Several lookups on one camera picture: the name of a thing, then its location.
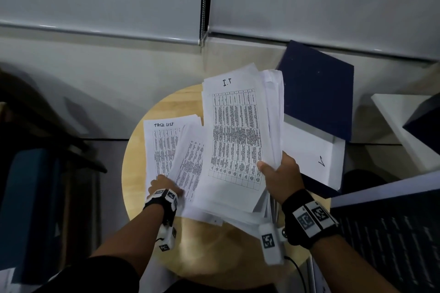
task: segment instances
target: black wristband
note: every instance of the black wristband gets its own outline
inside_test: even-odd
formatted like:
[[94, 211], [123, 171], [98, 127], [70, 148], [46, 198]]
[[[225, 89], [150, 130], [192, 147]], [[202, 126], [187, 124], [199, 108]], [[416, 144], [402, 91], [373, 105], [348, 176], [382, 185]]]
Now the black wristband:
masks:
[[177, 194], [168, 189], [157, 190], [153, 195], [147, 198], [143, 209], [151, 204], [162, 205], [164, 209], [162, 224], [172, 226], [177, 210]]
[[291, 195], [281, 206], [285, 233], [293, 246], [310, 249], [319, 239], [338, 234], [338, 222], [305, 190]]

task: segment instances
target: round wooden table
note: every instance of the round wooden table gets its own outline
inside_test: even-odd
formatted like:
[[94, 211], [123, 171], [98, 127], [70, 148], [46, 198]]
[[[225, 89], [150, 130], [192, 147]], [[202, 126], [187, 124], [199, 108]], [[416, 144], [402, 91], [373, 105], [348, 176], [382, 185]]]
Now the round wooden table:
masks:
[[[203, 118], [201, 85], [190, 86], [168, 95], [152, 107], [138, 123], [125, 150], [122, 164], [122, 194], [130, 219], [137, 216], [145, 199], [145, 143], [143, 120], [173, 118], [197, 114]], [[313, 195], [327, 209], [330, 200]], [[283, 225], [284, 215], [278, 223]], [[223, 223], [214, 226], [187, 218], [176, 217], [176, 246], [154, 255], [169, 270], [180, 277], [222, 289], [248, 289], [277, 282], [295, 270], [293, 264], [267, 266], [260, 241]], [[298, 265], [309, 257], [309, 251], [300, 246], [285, 244], [287, 255]]]

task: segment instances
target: person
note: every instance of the person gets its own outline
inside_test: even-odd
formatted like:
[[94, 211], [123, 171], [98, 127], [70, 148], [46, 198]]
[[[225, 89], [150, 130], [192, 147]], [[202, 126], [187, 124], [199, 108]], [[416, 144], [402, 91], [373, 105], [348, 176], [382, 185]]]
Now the person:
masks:
[[[295, 204], [295, 201], [298, 201], [298, 195], [306, 192], [298, 164], [283, 152], [278, 169], [274, 170], [261, 161], [257, 166], [266, 178], [267, 190], [282, 205], [289, 239], [289, 230], [293, 227], [288, 220], [289, 211], [301, 206]], [[148, 192], [151, 195], [163, 188], [171, 189], [178, 195], [183, 193], [173, 181], [163, 175], [151, 182]], [[163, 216], [162, 205], [152, 204], [145, 207], [137, 217], [107, 239], [91, 257], [67, 267], [36, 292], [138, 292], [139, 279], [150, 260]], [[333, 293], [398, 292], [335, 232], [320, 236], [307, 247]], [[167, 292], [181, 291], [190, 285], [188, 281], [179, 280]], [[222, 291], [203, 287], [205, 292]], [[271, 291], [267, 286], [259, 289], [259, 292], [267, 291]]]

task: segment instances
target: hand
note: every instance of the hand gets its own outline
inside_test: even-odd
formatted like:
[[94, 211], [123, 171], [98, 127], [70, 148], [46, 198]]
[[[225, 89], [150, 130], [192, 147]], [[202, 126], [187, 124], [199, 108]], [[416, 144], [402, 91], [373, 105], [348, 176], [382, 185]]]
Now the hand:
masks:
[[267, 191], [280, 204], [298, 190], [304, 189], [300, 167], [295, 159], [284, 151], [281, 165], [277, 170], [263, 161], [257, 162], [256, 166], [266, 177]]
[[148, 188], [148, 193], [152, 195], [159, 189], [173, 190], [179, 197], [184, 194], [184, 191], [165, 175], [158, 175], [157, 179], [151, 181], [151, 187]]

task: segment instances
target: wall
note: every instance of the wall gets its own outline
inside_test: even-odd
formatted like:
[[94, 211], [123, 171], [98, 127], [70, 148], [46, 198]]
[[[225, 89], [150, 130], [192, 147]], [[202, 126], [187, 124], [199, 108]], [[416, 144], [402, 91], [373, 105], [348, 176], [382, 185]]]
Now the wall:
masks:
[[[1, 68], [38, 90], [79, 135], [94, 138], [129, 138], [163, 97], [250, 62], [275, 68], [284, 49], [221, 38], [209, 38], [200, 49], [0, 27]], [[325, 52], [355, 66], [353, 141], [395, 141], [370, 96], [405, 92], [429, 76], [426, 64]]]

